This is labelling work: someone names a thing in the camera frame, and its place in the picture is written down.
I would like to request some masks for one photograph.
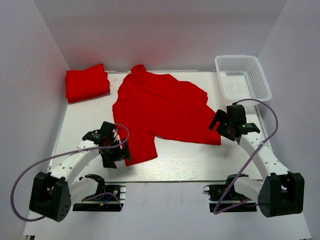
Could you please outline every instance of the white plastic basket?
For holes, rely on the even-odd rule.
[[[272,94],[258,58],[248,55],[223,55],[215,59],[216,71],[224,98],[229,105],[240,99],[268,101]],[[256,101],[245,101],[245,106],[257,105]]]

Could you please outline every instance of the white backdrop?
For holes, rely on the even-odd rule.
[[[274,153],[305,178],[304,216],[312,239],[320,239],[320,1],[288,0],[258,58],[279,117],[270,140]],[[274,117],[263,109],[270,134]]]
[[[34,0],[70,68],[211,70],[256,56],[286,0]]]
[[[15,240],[25,222],[11,210],[11,187],[26,167],[52,153],[66,107],[68,66],[32,0],[1,0],[0,23],[0,238]],[[15,194],[25,217],[40,169],[30,171]]]

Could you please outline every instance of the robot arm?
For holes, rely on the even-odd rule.
[[[60,222],[74,203],[98,194],[105,185],[102,177],[87,174],[77,182],[74,180],[98,155],[102,157],[104,168],[117,168],[115,161],[131,161],[127,142],[121,148],[120,141],[115,138],[116,129],[114,124],[103,122],[99,130],[90,131],[82,138],[78,153],[69,155],[48,173],[39,172],[33,180],[29,209]]]
[[[236,141],[249,156],[262,143],[260,130],[254,123],[247,123],[242,105],[227,106],[227,112],[218,110],[209,129],[212,130],[217,122],[219,122],[217,132]],[[232,191],[256,202],[266,217],[301,213],[305,185],[302,175],[290,172],[266,145],[256,153],[253,162],[262,176],[263,183],[242,174],[235,181]],[[226,185],[234,177],[234,175],[229,176]]]

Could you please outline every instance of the purple cable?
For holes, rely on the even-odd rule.
[[[121,202],[120,202],[119,198],[117,198],[116,195],[114,195],[113,193],[108,192],[108,191],[99,193],[99,194],[94,195],[94,196],[85,197],[85,198],[82,199],[81,201],[82,201],[82,202],[83,202],[83,201],[89,201],[89,200],[92,200],[92,199],[95,199],[95,198],[97,198],[97,197],[104,196],[104,195],[111,195],[112,197],[114,197],[114,199],[118,202],[118,204],[119,204],[119,206],[120,206],[120,209],[122,209],[122,205],[121,205]]]
[[[236,101],[234,104],[238,104],[240,102],[244,102],[244,101],[256,101],[258,103],[261,103],[263,105],[265,105],[268,109],[271,110],[271,112],[273,113],[274,115],[274,119],[275,119],[275,129],[273,131],[273,133],[271,133],[270,136],[268,136],[265,140],[262,141],[262,143],[256,148],[256,150],[254,150],[254,152],[251,154],[251,156],[249,157],[249,159],[246,161],[246,163],[243,165],[243,167],[240,169],[240,171],[237,173],[237,175],[234,177],[234,179],[231,181],[231,183],[229,184],[229,186],[225,189],[225,191],[223,192],[222,196],[220,197],[219,201],[217,202],[214,210],[213,210],[213,214],[214,215],[218,215],[220,213],[223,213],[225,211],[228,211],[230,209],[233,209],[235,207],[238,207],[246,202],[249,201],[249,199],[246,199],[244,201],[241,201],[241,202],[238,202],[237,204],[235,205],[231,205],[231,206],[228,206],[224,209],[221,209],[219,211],[218,208],[221,204],[221,202],[223,201],[223,199],[225,198],[225,196],[227,195],[227,193],[230,191],[230,189],[232,188],[232,186],[235,184],[236,180],[239,178],[239,176],[242,174],[242,172],[246,169],[246,167],[249,165],[249,163],[252,161],[252,159],[254,159],[255,155],[257,154],[257,152],[262,148],[262,146],[270,139],[272,138],[276,132],[278,131],[278,127],[279,127],[279,121],[278,121],[278,117],[277,117],[277,114],[276,112],[266,103],[264,103],[263,101],[260,101],[258,99],[254,99],[254,98],[246,98],[246,99],[242,99],[242,100],[239,100],[239,101]]]
[[[119,144],[117,145],[114,145],[114,146],[94,146],[94,147],[87,147],[87,148],[82,148],[81,151],[82,152],[86,152],[86,151],[91,151],[91,150],[102,150],[102,149],[114,149],[114,148],[117,148],[121,145],[123,145],[124,143],[126,143],[126,141],[128,141],[128,138],[130,136],[130,133],[129,133],[129,129],[121,124],[121,123],[115,123],[115,125],[118,125],[118,126],[121,126],[123,127],[126,132],[127,132],[127,137],[125,138],[125,140],[123,142],[120,142]],[[47,158],[44,158],[40,161],[37,161],[35,162],[34,164],[32,164],[31,166],[27,167],[18,177],[17,179],[15,180],[13,186],[12,186],[12,189],[11,189],[11,193],[10,193],[10,204],[11,204],[11,208],[13,210],[13,213],[21,220],[25,221],[25,222],[35,222],[35,221],[38,221],[38,220],[41,220],[41,219],[44,219],[45,216],[41,216],[41,217],[38,217],[38,218],[33,218],[33,219],[28,219],[28,218],[25,218],[24,216],[22,216],[20,213],[18,213],[17,209],[16,209],[16,206],[15,206],[15,202],[14,202],[14,195],[15,195],[15,190],[16,190],[16,187],[19,183],[19,181],[21,180],[21,178],[30,170],[32,169],[33,167],[39,165],[39,164],[42,164],[46,161],[49,161],[51,159],[54,159],[54,158],[59,158],[59,157],[63,157],[63,156],[66,156],[66,155],[70,155],[70,154],[76,154],[76,153],[79,153],[79,149],[77,150],[73,150],[73,151],[68,151],[68,152],[64,152],[64,153],[60,153],[60,154],[57,154],[57,155],[54,155],[54,156],[50,156],[50,157],[47,157]]]

